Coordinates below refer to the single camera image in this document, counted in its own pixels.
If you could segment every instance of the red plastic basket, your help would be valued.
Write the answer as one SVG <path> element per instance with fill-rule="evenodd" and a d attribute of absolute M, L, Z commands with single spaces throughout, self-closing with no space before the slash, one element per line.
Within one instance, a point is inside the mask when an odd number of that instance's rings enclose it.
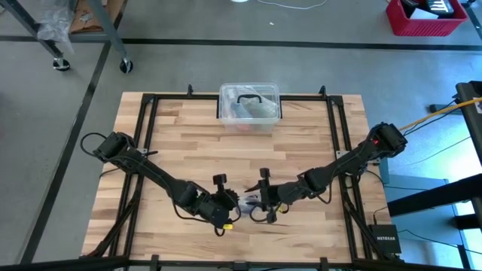
<path fill-rule="evenodd" d="M 392 26 L 393 34 L 399 36 L 447 36 L 467 20 L 467 13 L 458 0 L 449 0 L 455 12 L 451 19 L 408 19 L 400 0 L 391 0 L 386 14 Z"/>

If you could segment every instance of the clear plastic container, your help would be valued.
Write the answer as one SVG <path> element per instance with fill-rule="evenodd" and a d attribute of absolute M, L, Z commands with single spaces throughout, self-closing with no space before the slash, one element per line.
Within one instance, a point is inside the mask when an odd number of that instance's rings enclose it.
<path fill-rule="evenodd" d="M 219 90 L 219 119 L 228 132 L 271 132 L 281 119 L 279 103 L 276 84 L 224 84 Z"/>

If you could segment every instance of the gray floor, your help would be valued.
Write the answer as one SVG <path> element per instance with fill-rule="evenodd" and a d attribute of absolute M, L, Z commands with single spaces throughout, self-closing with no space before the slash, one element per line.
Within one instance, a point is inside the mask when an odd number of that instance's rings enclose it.
<path fill-rule="evenodd" d="M 33 2 L 22 1 L 34 11 Z M 319 9 L 293 11 L 252 0 L 238 5 L 228 0 L 131 1 L 119 33 L 126 38 L 481 43 L 470 22 L 447 38 L 395 37 L 383 13 L 385 1 L 362 3 L 332 0 Z M 476 12 L 482 15 L 482 9 Z M 0 35 L 5 34 L 26 35 L 8 13 L 0 14 Z M 0 43 L 0 61 L 7 64 L 0 69 L 0 170 L 7 177 L 0 181 L 0 264 L 18 260 L 101 47 L 75 44 L 75 54 L 67 56 L 74 69 L 63 74 L 50 68 L 51 57 L 38 44 Z M 284 93 L 315 93 L 324 84 L 329 93 L 362 94 L 370 125 L 385 121 L 401 126 L 425 116 L 428 104 L 448 103 L 455 84 L 482 80 L 480 52 L 167 45 L 127 49 L 133 73 L 120 73 L 120 56 L 111 50 L 82 135 L 111 131 L 123 91 L 185 92 L 188 84 L 198 91 L 217 91 L 227 82 L 272 81 Z M 456 155 L 473 150 L 470 141 L 407 166 L 466 136 L 461 117 L 446 117 L 410 135 L 409 147 L 390 161 L 390 168 L 395 174 L 450 180 L 479 172 L 480 165 L 469 163 L 477 159 L 473 151 L 466 157 Z M 35 260 L 79 255 L 101 166 L 76 148 Z M 460 266 L 450 248 L 420 241 L 406 241 L 403 247 L 410 262 Z"/>

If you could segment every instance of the table leg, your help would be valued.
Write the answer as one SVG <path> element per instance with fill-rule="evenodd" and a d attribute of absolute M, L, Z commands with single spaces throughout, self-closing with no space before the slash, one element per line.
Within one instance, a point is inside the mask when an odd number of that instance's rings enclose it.
<path fill-rule="evenodd" d="M 37 38 L 37 32 L 40 24 L 30 16 L 30 14 L 22 7 L 17 0 L 0 0 L 0 4 L 8 10 L 15 19 L 17 19 L 22 26 L 32 35 Z M 63 53 L 57 48 L 54 41 L 45 41 L 38 39 L 38 43 L 43 46 L 47 52 L 53 56 L 53 68 L 64 72 L 70 69 L 70 64 L 63 59 Z"/>
<path fill-rule="evenodd" d="M 129 73 L 133 69 L 133 63 L 130 61 L 129 56 L 127 55 L 127 50 L 122 42 L 122 39 L 119 37 L 114 24 L 111 22 L 111 19 L 102 6 L 101 0 L 88 0 L 90 8 L 96 19 L 100 22 L 102 28 L 104 29 L 104 33 L 109 37 L 111 40 L 112 46 L 114 46 L 115 50 L 119 52 L 122 56 L 122 61 L 120 62 L 120 70 L 123 73 Z"/>

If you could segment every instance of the wooden tabletop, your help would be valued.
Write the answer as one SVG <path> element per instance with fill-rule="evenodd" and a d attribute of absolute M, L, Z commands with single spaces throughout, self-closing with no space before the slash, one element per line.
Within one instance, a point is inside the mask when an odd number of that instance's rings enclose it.
<path fill-rule="evenodd" d="M 143 93 L 124 93 L 114 131 L 133 136 Z M 353 147 L 368 133 L 363 101 L 359 95 L 343 96 L 346 119 Z M 307 169 L 334 161 L 328 112 L 324 102 L 282 102 L 283 119 L 273 134 L 227 133 L 216 119 L 216 101 L 161 100 L 157 108 L 149 159 L 175 178 L 192 180 L 212 192 L 212 176 L 227 174 L 226 187 L 241 196 L 260 179 L 259 169 L 270 168 L 271 184 L 295 181 Z M 145 138 L 148 114 L 140 146 Z M 343 133 L 337 119 L 340 145 Z M 113 169 L 106 165 L 104 170 Z M 378 168 L 370 166 L 378 173 Z M 114 224 L 124 174 L 121 171 L 102 177 L 92 210 L 82 254 L 92 251 Z M 337 178 L 333 200 L 325 205 L 317 199 L 297 201 L 275 224 L 256 224 L 243 216 L 223 237 L 213 226 L 176 217 L 166 192 L 146 180 L 133 242 L 132 259 L 149 260 L 159 254 L 163 260 L 247 260 L 279 262 L 317 262 L 327 257 L 332 263 L 350 262 L 348 241 Z M 375 210 L 386 206 L 380 180 L 364 174 L 360 189 L 367 223 L 373 223 Z M 386 209 L 377 220 L 390 223 Z M 355 223 L 359 257 L 363 257 L 360 232 Z M 123 251 L 125 230 L 119 251 Z"/>

